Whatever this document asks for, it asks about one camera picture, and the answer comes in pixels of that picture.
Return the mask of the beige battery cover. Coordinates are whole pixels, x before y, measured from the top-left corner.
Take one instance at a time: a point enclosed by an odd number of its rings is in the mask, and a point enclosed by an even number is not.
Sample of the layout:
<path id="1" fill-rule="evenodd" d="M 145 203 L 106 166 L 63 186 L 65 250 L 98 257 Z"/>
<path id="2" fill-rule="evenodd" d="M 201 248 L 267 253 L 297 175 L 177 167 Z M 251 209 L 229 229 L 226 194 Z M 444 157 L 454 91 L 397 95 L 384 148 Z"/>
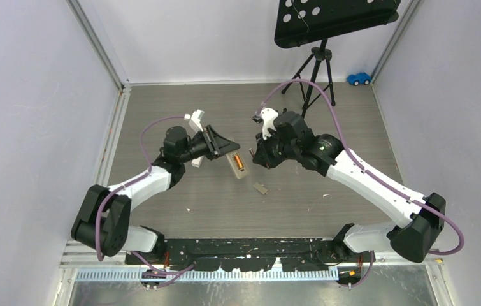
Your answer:
<path id="1" fill-rule="evenodd" d="M 253 184 L 253 187 L 254 187 L 254 189 L 256 189 L 259 193 L 261 193 L 263 195 L 268 193 L 268 190 L 262 184 L 260 184 L 259 182 L 255 182 Z"/>

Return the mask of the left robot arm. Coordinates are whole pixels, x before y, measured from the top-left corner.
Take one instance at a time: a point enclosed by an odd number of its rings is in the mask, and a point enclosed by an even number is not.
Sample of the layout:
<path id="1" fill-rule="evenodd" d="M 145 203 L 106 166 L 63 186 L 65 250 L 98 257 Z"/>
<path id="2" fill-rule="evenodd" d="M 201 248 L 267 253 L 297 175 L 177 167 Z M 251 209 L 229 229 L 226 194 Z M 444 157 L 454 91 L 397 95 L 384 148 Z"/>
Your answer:
<path id="1" fill-rule="evenodd" d="M 165 246 L 160 234 L 145 226 L 130 224 L 131 212 L 144 201 L 179 183 L 186 163 L 205 157 L 214 160 L 240 149 L 211 125 L 194 136 L 173 126 L 166 131 L 160 154 L 151 166 L 133 178 L 113 185 L 89 187 L 71 228 L 71 238 L 94 249 L 97 255 L 112 257 L 120 251 L 135 251 L 151 264 L 160 263 Z"/>

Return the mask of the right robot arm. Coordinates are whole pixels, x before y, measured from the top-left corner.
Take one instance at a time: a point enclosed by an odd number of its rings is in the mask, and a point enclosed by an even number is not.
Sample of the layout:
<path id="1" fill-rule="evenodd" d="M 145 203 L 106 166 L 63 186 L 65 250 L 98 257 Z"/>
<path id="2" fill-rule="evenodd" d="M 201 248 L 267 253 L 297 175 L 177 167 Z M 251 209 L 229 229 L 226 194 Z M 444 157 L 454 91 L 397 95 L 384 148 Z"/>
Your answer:
<path id="1" fill-rule="evenodd" d="M 394 251 L 408 261 L 424 261 L 444 228 L 442 196 L 424 196 L 399 184 L 346 150 L 333 135 L 315 135 L 295 112 L 265 108 L 252 119 L 262 126 L 255 136 L 255 164 L 272 169 L 286 160 L 296 161 L 347 186 L 390 218 L 390 222 L 370 226 L 344 225 L 330 243 L 339 260 L 351 261 L 367 251 Z"/>

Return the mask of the white beige remote control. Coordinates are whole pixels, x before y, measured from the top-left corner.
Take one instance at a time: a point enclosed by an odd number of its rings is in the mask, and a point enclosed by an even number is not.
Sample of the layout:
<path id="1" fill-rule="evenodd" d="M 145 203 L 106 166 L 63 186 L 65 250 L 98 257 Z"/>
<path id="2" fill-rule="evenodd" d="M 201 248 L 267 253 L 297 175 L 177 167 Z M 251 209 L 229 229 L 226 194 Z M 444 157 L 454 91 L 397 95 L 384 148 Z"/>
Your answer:
<path id="1" fill-rule="evenodd" d="M 248 166 L 243 158 L 240 145 L 237 149 L 226 153 L 227 161 L 237 179 L 242 179 L 249 174 Z"/>

